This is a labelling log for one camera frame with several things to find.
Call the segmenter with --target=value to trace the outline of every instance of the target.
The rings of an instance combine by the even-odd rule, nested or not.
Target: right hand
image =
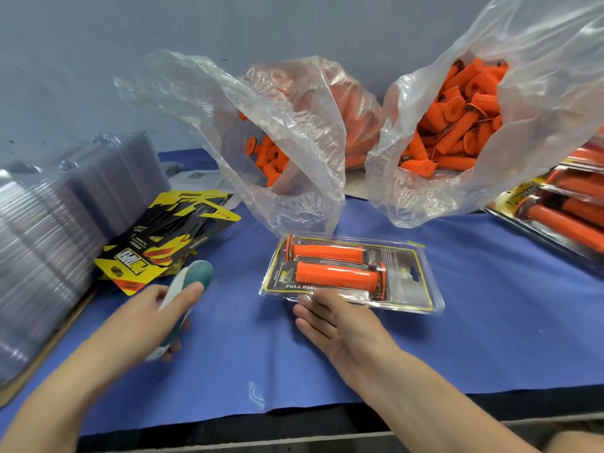
[[[344,382],[367,400],[381,371],[402,350],[368,308],[346,302],[336,290],[298,297],[296,326],[333,364]]]

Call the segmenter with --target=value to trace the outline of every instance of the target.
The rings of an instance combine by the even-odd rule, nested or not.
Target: blue cloth
[[[189,167],[197,159],[193,168],[207,168],[198,152],[170,156],[162,159]],[[292,303],[258,295],[277,239],[244,206],[236,211],[242,220],[200,248],[215,281],[192,312],[183,350],[171,364],[142,364],[113,385],[87,416],[84,434],[359,400],[295,329]],[[426,246],[446,303],[442,316],[376,313],[404,350],[461,391],[604,383],[604,281],[490,215],[397,229],[369,203],[348,199],[337,233]],[[0,432],[32,390],[125,300],[107,283],[0,413]]]

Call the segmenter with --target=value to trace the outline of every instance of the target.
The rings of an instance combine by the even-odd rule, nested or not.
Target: packaged grips
[[[445,305],[416,244],[363,238],[287,236],[279,243],[261,295],[295,301],[335,288],[349,302],[389,310],[439,313]]]

